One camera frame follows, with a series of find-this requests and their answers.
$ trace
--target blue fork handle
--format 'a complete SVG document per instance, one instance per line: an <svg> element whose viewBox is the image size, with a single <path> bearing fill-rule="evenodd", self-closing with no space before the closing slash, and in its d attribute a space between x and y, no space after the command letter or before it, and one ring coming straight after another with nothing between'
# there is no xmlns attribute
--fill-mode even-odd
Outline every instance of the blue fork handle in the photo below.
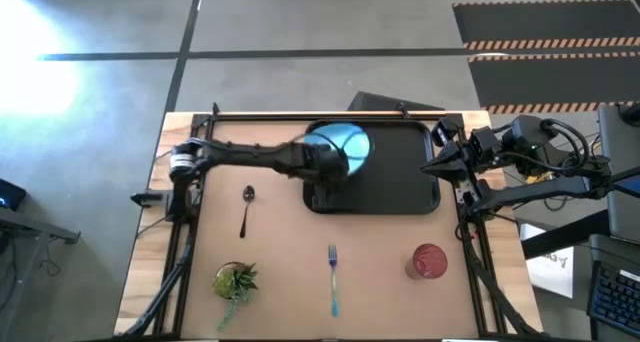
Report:
<svg viewBox="0 0 640 342"><path fill-rule="evenodd" d="M333 317L338 317L339 315L335 267L331 268L331 315Z"/></svg>

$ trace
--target spoon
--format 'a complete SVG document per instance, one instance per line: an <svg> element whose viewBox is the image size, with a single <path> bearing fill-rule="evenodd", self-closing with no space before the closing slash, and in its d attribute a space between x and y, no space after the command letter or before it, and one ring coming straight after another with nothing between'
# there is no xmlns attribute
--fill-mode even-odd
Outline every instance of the spoon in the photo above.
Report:
<svg viewBox="0 0 640 342"><path fill-rule="evenodd" d="M242 198L245 202L247 202L247 206L244 208L244 218L242 219L240 238L244 238L244 236L247 235L247 210L249 209L249 204L256 198L256 191L251 185L245 187L244 191L242 192Z"/></svg>

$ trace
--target fork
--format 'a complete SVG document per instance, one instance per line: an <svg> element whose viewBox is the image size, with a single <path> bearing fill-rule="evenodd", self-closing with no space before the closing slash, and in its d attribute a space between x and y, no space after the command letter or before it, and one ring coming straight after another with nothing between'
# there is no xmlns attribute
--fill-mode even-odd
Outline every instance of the fork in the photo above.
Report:
<svg viewBox="0 0 640 342"><path fill-rule="evenodd" d="M329 265L331 266L331 315L338 317L338 296L336 287L336 267L338 266L338 251L336 245L329 245Z"/></svg>

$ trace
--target black floor mat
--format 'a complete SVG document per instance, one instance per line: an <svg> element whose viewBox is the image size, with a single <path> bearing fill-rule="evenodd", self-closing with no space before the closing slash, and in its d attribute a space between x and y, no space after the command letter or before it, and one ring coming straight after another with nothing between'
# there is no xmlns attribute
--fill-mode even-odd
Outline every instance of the black floor mat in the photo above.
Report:
<svg viewBox="0 0 640 342"><path fill-rule="evenodd" d="M490 113L575 112L640 101L640 53L474 56L469 67Z"/></svg>
<svg viewBox="0 0 640 342"><path fill-rule="evenodd" d="M454 4L474 50L640 46L640 14L627 0Z"/></svg>

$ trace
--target red cup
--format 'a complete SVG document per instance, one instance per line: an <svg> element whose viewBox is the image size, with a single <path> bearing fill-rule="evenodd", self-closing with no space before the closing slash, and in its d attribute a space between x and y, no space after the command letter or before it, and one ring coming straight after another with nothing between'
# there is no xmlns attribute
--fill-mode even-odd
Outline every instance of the red cup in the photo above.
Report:
<svg viewBox="0 0 640 342"><path fill-rule="evenodd" d="M439 278L447 271L447 255L442 248L425 243L413 252L405 271L416 280Z"/></svg>

